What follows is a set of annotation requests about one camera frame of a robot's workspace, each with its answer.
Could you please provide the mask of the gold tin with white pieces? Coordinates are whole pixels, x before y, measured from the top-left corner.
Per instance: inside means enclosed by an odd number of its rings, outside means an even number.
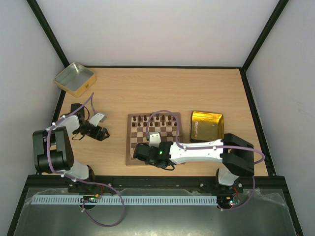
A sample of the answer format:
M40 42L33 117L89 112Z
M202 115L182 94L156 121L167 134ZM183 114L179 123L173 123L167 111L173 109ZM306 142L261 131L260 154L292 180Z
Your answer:
M223 114L193 111L190 116L190 142L199 143L224 138Z

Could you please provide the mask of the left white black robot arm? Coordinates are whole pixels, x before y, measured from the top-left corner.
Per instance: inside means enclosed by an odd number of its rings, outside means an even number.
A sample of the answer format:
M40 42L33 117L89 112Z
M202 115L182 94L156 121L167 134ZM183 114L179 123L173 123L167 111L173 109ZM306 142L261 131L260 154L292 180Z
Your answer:
M39 174L59 174L61 177L70 177L74 182L94 182L95 174L89 165L74 159L74 152L70 140L71 135L88 136L97 141L110 137L108 130L99 126L106 119L106 114L90 111L80 103L73 103L70 113L64 114L50 127L38 130L32 134L33 157L36 172Z

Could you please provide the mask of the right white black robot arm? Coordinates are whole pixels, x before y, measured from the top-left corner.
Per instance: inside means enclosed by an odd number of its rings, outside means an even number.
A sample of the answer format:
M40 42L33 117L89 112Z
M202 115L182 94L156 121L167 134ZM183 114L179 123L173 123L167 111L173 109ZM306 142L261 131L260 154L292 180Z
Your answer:
M224 134L222 139L210 142L179 143L163 142L158 133L153 133L148 144L136 145L133 158L168 171L187 162L221 163L215 188L222 193L239 177L254 176L253 145L234 134Z

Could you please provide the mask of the wooden chess board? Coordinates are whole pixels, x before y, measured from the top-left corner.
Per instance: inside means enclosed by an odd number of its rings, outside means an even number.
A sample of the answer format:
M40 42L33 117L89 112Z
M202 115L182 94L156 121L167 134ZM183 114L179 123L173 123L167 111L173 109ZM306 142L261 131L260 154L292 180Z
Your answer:
M182 142L181 115L175 112L172 115L169 112L159 113L149 118L149 113L128 114L127 116L127 134L126 134L126 165L143 166L144 163L134 159L133 153L138 143L146 143L146 126L149 132L158 132L161 141L175 141L176 132L179 132L179 141Z

